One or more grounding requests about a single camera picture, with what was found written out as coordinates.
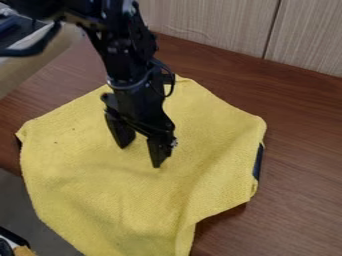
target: brown tabletop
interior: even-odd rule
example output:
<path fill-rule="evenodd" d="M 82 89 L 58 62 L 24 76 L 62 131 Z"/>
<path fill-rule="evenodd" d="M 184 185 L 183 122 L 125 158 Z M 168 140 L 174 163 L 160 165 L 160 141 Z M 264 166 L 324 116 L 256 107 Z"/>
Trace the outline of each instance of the brown tabletop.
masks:
<path fill-rule="evenodd" d="M 158 57 L 175 72 L 268 124 L 258 194 L 246 208 L 200 223 L 192 255 L 342 255 L 342 79 L 159 41 Z M 104 83 L 84 40 L 0 101 L 0 167 L 20 174 L 14 133 L 25 121 Z"/>

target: wall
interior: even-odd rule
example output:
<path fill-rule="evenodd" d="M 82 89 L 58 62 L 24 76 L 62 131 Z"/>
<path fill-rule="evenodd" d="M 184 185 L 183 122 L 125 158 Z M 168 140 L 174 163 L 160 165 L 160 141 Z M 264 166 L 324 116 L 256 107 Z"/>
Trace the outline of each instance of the wall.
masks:
<path fill-rule="evenodd" d="M 140 0 L 158 32 L 342 76 L 342 0 Z"/>
<path fill-rule="evenodd" d="M 140 0 L 154 31 L 261 57 L 278 0 Z"/>
<path fill-rule="evenodd" d="M 282 0 L 266 58 L 342 76 L 342 1 Z"/>

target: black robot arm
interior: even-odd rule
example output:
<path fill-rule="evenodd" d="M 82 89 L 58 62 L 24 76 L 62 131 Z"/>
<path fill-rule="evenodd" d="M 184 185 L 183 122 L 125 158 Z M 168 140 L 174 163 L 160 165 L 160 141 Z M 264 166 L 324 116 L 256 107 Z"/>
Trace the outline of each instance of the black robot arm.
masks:
<path fill-rule="evenodd" d="M 165 98 L 174 90 L 175 75 L 154 58 L 156 36 L 145 26 L 139 4 L 133 0 L 5 2 L 33 19 L 54 19 L 55 25 L 29 49 L 3 50 L 0 56 L 39 54 L 58 33 L 62 20 L 82 27 L 104 62 L 114 92 L 102 96 L 114 139 L 125 148 L 135 139 L 135 132 L 146 136 L 152 164 L 159 168 L 177 145 L 175 125 L 163 110 Z M 169 93 L 165 84 L 170 85 Z"/>

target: cable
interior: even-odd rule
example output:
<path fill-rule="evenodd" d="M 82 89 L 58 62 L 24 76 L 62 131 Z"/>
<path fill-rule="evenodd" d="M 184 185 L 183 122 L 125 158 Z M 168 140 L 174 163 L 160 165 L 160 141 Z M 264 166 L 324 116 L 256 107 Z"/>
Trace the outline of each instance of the cable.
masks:
<path fill-rule="evenodd" d="M 171 89 L 170 89 L 170 92 L 169 92 L 167 95 L 161 95 L 161 93 L 158 92 L 157 89 L 154 88 L 154 87 L 153 87 L 153 90 L 154 90 L 157 94 L 159 94 L 160 96 L 162 96 L 163 98 L 168 98 L 168 97 L 170 97 L 170 96 L 173 94 L 174 90 L 175 90 L 175 85 L 176 85 L 176 78 L 175 78 L 175 75 L 172 73 L 171 69 L 170 69 L 168 66 L 166 66 L 163 62 L 161 62 L 160 60 L 157 60 L 157 59 L 153 58 L 153 59 L 151 60 L 151 63 L 153 63 L 154 65 L 158 66 L 159 68 L 165 70 L 165 71 L 169 74 L 169 76 L 170 76 L 170 78 L 171 78 Z"/>

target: yellow cloth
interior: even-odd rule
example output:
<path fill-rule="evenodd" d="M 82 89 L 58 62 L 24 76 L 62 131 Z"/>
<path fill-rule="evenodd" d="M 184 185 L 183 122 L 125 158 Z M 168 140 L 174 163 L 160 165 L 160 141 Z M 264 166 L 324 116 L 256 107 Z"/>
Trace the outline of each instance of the yellow cloth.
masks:
<path fill-rule="evenodd" d="M 14 249 L 15 256 L 36 256 L 29 248 L 26 246 L 16 247 Z"/>
<path fill-rule="evenodd" d="M 40 218 L 86 255 L 189 255 L 195 225 L 250 200 L 266 125 L 177 78 L 164 109 L 179 146 L 152 168 L 146 138 L 116 145 L 101 87 L 29 121 L 18 132 L 21 166 Z"/>

